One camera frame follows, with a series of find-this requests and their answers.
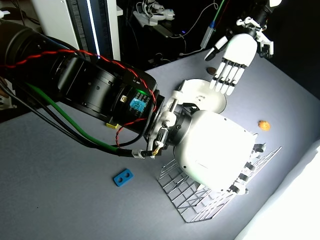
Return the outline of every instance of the green wire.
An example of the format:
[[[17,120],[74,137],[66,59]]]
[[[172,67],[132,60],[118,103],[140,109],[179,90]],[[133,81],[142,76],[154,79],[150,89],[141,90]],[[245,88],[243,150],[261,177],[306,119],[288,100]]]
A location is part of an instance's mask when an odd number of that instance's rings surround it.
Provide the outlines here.
[[[55,101],[53,101],[48,95],[46,95],[40,88],[33,86],[29,83],[27,83],[30,88],[32,88],[37,94],[39,94],[44,100],[46,100],[50,105],[52,105],[55,110],[58,111],[58,113],[60,113],[82,136],[84,136],[86,139],[90,140],[91,142],[98,144],[106,149],[109,149],[113,152],[117,151],[117,148],[114,146],[110,146],[108,144],[106,144],[103,141],[100,141],[92,136],[90,136],[89,134],[87,134],[70,116],[68,116],[68,114],[66,114],[65,111],[63,111],[56,103]]]
[[[218,8],[218,11],[216,11],[216,14],[215,14],[215,16],[214,16],[213,22],[216,22],[217,17],[218,17],[218,14],[219,14],[219,12],[220,12],[220,10],[221,10],[221,7],[222,7],[222,5],[224,4],[224,2],[225,2],[225,0],[222,0],[222,2],[220,3],[220,6],[219,6],[219,8]]]

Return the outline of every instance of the white light strip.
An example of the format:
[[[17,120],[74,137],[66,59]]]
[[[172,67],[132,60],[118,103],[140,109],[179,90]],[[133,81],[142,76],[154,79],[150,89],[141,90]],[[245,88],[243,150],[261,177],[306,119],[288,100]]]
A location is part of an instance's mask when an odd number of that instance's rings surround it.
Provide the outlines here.
[[[94,39],[94,45],[95,45],[96,54],[100,55],[98,39],[97,39],[97,35],[96,35],[95,22],[94,22],[94,17],[92,15],[92,9],[91,9],[90,0],[86,0],[86,4],[88,5],[89,17],[90,17],[91,28],[92,28],[92,32],[93,32],[93,39]]]

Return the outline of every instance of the wire rack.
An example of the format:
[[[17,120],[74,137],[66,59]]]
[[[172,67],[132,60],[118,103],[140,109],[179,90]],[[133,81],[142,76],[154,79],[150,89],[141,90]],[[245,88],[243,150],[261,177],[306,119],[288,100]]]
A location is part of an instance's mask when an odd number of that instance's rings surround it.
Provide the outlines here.
[[[249,182],[280,150],[270,152],[262,158],[255,158],[250,163],[254,170],[243,168],[243,174]],[[201,186],[180,168],[173,159],[161,169],[158,182],[186,223],[212,219],[237,195],[231,190],[215,192]]]

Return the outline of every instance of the blue label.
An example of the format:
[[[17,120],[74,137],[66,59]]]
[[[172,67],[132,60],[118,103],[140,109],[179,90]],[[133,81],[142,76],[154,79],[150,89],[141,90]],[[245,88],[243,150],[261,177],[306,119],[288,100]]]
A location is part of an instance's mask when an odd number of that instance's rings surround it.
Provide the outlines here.
[[[134,98],[130,103],[130,107],[142,113],[146,107],[146,103],[137,98]]]

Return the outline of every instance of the blue block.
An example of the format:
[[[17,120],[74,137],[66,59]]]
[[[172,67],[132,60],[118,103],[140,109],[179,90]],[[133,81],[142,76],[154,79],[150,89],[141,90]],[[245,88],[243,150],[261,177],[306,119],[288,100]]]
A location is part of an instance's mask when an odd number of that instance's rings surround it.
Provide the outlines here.
[[[121,187],[133,177],[134,177],[133,173],[129,169],[126,169],[120,174],[118,174],[117,176],[115,176],[113,178],[113,181],[118,187]]]

